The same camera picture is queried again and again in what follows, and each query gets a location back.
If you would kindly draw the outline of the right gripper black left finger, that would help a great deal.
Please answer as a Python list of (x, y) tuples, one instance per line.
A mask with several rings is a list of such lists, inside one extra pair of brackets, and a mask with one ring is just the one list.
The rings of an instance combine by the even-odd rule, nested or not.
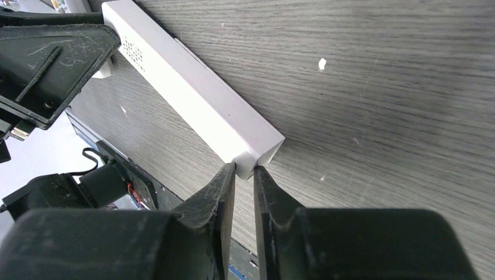
[(1, 244), (2, 279), (227, 279), (234, 163), (170, 211), (37, 209)]

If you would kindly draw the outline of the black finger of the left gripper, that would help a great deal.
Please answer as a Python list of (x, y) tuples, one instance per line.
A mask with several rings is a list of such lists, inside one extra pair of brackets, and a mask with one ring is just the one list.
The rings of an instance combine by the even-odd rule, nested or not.
[(46, 130), (120, 45), (99, 24), (1, 28), (1, 120)]
[(90, 13), (31, 13), (14, 11), (1, 7), (1, 27), (4, 26), (42, 26), (42, 25), (103, 25), (101, 12)]

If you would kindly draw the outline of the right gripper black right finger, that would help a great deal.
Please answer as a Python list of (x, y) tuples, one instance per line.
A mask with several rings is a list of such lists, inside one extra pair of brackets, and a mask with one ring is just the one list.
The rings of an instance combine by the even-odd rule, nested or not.
[(254, 170), (260, 279), (476, 279), (451, 225), (425, 209), (307, 208)]

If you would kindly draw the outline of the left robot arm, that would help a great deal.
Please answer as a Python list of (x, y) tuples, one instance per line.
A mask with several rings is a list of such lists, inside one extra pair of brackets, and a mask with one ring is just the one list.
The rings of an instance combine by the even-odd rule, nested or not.
[[(25, 140), (49, 129), (120, 46), (101, 13), (55, 14), (1, 8), (1, 162), (11, 159), (6, 140)], [(14, 219), (38, 208), (104, 208), (130, 195), (157, 209), (150, 176), (114, 148), (97, 141), (84, 157), (103, 162), (86, 171), (30, 180), (4, 198)]]

